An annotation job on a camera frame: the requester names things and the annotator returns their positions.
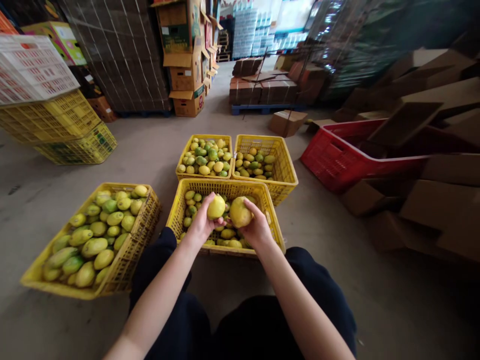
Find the brown cardboard box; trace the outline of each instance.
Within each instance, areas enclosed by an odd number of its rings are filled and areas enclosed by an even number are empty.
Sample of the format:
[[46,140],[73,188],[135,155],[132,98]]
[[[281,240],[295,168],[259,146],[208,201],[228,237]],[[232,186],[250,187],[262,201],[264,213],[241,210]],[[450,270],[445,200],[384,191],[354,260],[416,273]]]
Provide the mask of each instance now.
[[392,113],[384,110],[361,112],[353,118],[353,121],[388,119]]
[[201,85],[195,91],[172,91],[173,107],[178,117],[194,118],[205,105],[205,86]]
[[446,230],[470,204],[480,200],[480,188],[418,180],[400,216],[434,229]]
[[164,54],[192,53],[202,46],[200,0],[154,3]]
[[480,154],[433,155],[426,163],[420,178],[480,187]]
[[261,57],[250,57],[237,60],[233,66],[231,74],[238,78],[255,75],[262,62],[263,59]]
[[382,210],[400,210],[414,185],[413,180],[396,178],[362,179],[340,197],[348,211],[356,217]]
[[328,73],[321,67],[308,63],[301,76],[303,66],[303,61],[295,62],[288,72],[288,77],[298,84],[300,92],[297,102],[312,105],[319,97]]
[[480,105],[480,77],[403,96],[401,106],[369,138],[379,145],[400,147],[437,116]]
[[173,91],[195,91],[202,85],[202,47],[195,45],[193,53],[166,53],[163,66],[168,67]]
[[231,105],[258,104],[262,96],[262,85],[256,82],[243,80],[240,77],[232,77],[228,102]]
[[276,59],[275,63],[275,70],[285,70],[285,71],[290,71],[292,68],[293,64],[297,61],[299,58],[299,54],[292,53],[292,54],[285,54],[285,55],[279,55],[278,58]]
[[259,104],[294,104],[298,87],[293,81],[262,81]]
[[458,216],[446,227],[436,245],[480,262],[480,203],[476,202],[460,210]]
[[288,138],[295,135],[300,129],[307,115],[305,112],[298,111],[278,111],[273,114],[268,128],[275,134]]
[[444,121],[450,124],[445,129],[447,133],[480,147],[480,108],[449,117]]
[[424,66],[446,51],[447,49],[419,49],[410,51],[398,59],[371,88],[382,88],[390,85],[394,80]]
[[308,125],[306,132],[316,134],[321,126],[331,124],[336,124],[336,122],[330,119],[314,120],[310,123],[310,125]]
[[454,254],[435,245],[438,232],[403,220],[391,211],[382,211],[369,217],[366,229],[373,246],[379,252],[410,249],[438,259],[457,261]]
[[104,123],[113,123],[115,120],[117,120],[117,116],[110,108],[110,104],[105,96],[87,99],[87,101]]

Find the pallet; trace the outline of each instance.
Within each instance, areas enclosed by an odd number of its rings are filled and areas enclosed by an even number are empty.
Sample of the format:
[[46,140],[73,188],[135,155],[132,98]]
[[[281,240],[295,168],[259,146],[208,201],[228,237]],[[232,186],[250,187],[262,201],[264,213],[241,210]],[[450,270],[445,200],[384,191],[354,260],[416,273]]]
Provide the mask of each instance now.
[[220,53],[216,57],[217,63],[226,63],[230,61],[230,54]]
[[262,115],[270,114],[272,109],[290,109],[292,108],[294,111],[303,111],[305,110],[306,106],[303,104],[273,104],[273,105],[232,105],[231,106],[231,114],[232,115],[240,115],[240,110],[249,110],[249,109],[260,109]]
[[121,118],[129,118],[130,116],[141,116],[142,118],[148,118],[150,115],[163,115],[166,118],[172,116],[172,112],[169,110],[155,110],[155,111],[117,111]]

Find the stacked crates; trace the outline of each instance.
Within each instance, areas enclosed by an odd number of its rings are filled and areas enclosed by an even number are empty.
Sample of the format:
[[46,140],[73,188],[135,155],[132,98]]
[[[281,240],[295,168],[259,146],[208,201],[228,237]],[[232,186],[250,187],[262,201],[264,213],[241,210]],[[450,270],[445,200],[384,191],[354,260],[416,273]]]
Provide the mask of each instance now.
[[57,165],[100,164],[115,138],[46,36],[0,36],[0,127]]

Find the open cardboard box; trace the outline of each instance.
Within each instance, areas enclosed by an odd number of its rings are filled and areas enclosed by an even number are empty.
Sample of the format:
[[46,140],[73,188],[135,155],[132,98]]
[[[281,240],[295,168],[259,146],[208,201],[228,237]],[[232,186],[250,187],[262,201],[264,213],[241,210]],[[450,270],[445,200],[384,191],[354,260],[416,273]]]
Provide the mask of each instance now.
[[398,178],[362,179],[340,198],[356,217],[382,210],[399,211],[415,181]]

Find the red plastic crate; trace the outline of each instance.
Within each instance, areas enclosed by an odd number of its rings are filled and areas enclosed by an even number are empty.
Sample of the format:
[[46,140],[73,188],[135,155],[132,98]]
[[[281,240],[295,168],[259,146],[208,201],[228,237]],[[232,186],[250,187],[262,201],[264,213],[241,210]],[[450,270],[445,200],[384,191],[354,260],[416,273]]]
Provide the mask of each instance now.
[[331,192],[341,194],[360,179],[384,178],[394,174],[418,174],[430,155],[438,153],[480,153],[480,148],[451,134],[428,126],[393,158],[376,159],[356,145],[385,121],[364,120],[322,126],[303,152],[301,161]]

